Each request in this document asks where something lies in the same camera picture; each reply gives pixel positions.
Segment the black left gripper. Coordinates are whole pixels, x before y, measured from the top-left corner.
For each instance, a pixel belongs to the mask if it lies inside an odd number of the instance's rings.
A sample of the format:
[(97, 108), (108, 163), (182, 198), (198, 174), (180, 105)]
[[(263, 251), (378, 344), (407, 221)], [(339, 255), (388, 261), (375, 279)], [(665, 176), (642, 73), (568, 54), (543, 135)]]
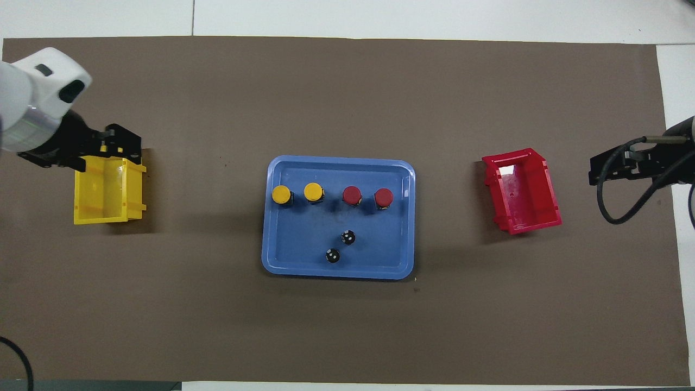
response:
[(48, 141), (18, 156), (41, 168), (57, 166), (85, 172), (85, 156), (115, 156), (141, 164), (142, 141), (140, 136), (115, 123), (107, 125), (103, 133), (91, 129), (77, 112), (69, 110)]

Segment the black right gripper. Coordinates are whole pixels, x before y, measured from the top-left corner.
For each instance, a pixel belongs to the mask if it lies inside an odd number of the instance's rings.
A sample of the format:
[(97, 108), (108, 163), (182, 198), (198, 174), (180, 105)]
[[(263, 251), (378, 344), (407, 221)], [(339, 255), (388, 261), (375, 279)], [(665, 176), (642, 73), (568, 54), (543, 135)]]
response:
[[(589, 159), (589, 185), (596, 186), (603, 167), (608, 159), (620, 146), (608, 149)], [(606, 181), (626, 179), (646, 179), (655, 181), (661, 176), (667, 178), (667, 184), (672, 185), (678, 181), (692, 180), (693, 158), (682, 163), (672, 173), (667, 171), (676, 164), (679, 159), (693, 151), (693, 142), (682, 144), (656, 144), (651, 148), (638, 149), (631, 146), (626, 152), (619, 153), (614, 161), (608, 165)]]

